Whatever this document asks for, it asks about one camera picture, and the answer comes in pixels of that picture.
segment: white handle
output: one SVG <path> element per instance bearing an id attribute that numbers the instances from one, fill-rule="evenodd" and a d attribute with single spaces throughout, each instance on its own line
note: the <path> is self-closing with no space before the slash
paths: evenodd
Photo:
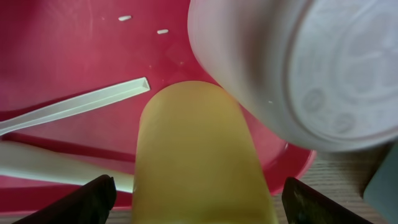
<path id="1" fill-rule="evenodd" d="M 114 178 L 116 189 L 132 193 L 134 176 L 71 159 L 27 144 L 0 142 L 0 175 L 85 185 L 100 175 Z"/>
<path id="2" fill-rule="evenodd" d="M 128 82 L 86 93 L 41 109 L 0 122 L 0 136 L 29 126 L 66 118 L 97 109 L 150 90 L 147 79 L 138 78 Z"/>

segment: wooden table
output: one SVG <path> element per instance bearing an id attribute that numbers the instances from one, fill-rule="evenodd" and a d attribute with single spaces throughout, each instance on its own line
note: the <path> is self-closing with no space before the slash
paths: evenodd
<path id="1" fill-rule="evenodd" d="M 323 195 L 375 224 L 387 223 L 361 194 L 387 153 L 388 146 L 339 154 L 319 153 L 311 169 L 301 179 Z M 287 223 L 280 195 L 274 197 L 280 223 Z M 2 217 L 0 224 L 12 223 L 21 217 Z M 111 212 L 108 224 L 130 224 L 130 212 Z"/>

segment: yellow object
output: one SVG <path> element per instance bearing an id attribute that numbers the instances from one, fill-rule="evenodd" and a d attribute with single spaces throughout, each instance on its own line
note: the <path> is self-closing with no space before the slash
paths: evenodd
<path id="1" fill-rule="evenodd" d="M 182 82 L 156 94 L 139 128 L 132 223 L 277 223 L 238 103 Z"/>

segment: white plastic container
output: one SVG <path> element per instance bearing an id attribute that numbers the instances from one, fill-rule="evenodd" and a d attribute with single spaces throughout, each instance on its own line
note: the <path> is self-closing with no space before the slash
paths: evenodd
<path id="1" fill-rule="evenodd" d="M 203 68 L 292 144 L 349 151 L 398 136 L 398 1 L 192 0 Z"/>

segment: red tray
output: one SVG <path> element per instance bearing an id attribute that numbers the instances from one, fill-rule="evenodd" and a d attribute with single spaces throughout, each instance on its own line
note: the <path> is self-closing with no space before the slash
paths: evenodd
<path id="1" fill-rule="evenodd" d="M 139 117 L 159 90 L 215 81 L 199 66 L 187 32 L 188 0 L 0 1 L 0 119 L 116 83 L 147 77 L 152 90 L 94 111 L 18 130 L 3 139 L 134 172 Z M 119 16 L 131 15 L 121 22 Z M 168 29 L 159 35 L 157 30 Z M 244 111 L 272 194 L 300 177 L 315 153 L 286 145 Z M 0 213 L 32 212 L 74 185 L 0 176 Z M 118 193 L 115 208 L 129 208 Z"/>

